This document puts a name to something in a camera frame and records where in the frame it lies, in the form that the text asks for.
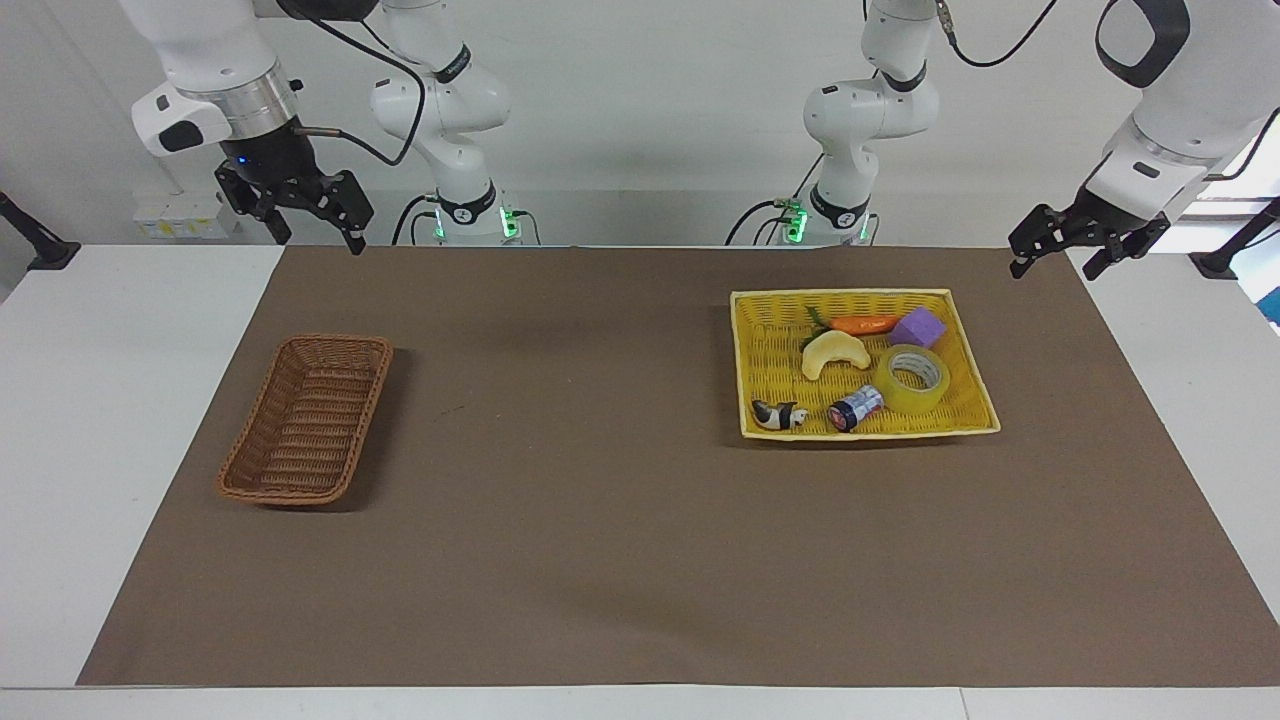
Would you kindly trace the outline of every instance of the brown tablecloth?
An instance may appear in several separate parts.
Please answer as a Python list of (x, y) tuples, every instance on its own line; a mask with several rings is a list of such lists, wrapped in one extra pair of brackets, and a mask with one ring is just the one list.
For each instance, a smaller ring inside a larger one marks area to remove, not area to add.
[[(81, 683), (1280, 684), (1276, 623), (1068, 261), (1007, 259), (292, 247)], [(728, 293), (803, 287), (952, 288), (1005, 430), (740, 438)], [(352, 495), (221, 500), (305, 332), (397, 346)]]

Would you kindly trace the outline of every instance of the toy carrot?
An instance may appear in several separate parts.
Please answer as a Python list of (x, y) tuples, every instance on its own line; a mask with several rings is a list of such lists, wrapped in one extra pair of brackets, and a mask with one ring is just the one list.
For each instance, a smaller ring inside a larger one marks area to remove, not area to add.
[(817, 309), (805, 307), (805, 310), (809, 311), (809, 316), (813, 318), (814, 323), (818, 323), (827, 329), (840, 331), (854, 337), (887, 333), (892, 331), (900, 320), (897, 315), (844, 315), (823, 320)]

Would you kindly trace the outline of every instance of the purple cube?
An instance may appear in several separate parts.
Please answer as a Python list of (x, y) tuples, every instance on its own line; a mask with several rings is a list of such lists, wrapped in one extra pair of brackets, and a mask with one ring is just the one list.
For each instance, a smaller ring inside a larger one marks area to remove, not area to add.
[(888, 333), (888, 343), (933, 347), (946, 332), (947, 327), (937, 315), (925, 307), (916, 307), (897, 322), (893, 332)]

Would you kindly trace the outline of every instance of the white table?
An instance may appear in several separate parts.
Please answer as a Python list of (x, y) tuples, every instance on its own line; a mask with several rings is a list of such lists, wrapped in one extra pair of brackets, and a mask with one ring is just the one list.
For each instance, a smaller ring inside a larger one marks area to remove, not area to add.
[[(0, 305), (0, 717), (1280, 717), (1280, 688), (69, 689), (279, 256), (86, 246)], [(1089, 290), (1275, 614), (1280, 338), (1180, 256)]]

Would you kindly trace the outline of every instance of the toy panda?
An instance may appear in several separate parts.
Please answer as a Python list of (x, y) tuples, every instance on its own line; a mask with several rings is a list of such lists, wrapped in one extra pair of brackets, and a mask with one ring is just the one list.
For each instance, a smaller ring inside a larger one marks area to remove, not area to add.
[(777, 407), (771, 407), (763, 400), (751, 401), (751, 415), (755, 423), (767, 430), (790, 430), (809, 419), (809, 411), (796, 407), (795, 402), (782, 402)]

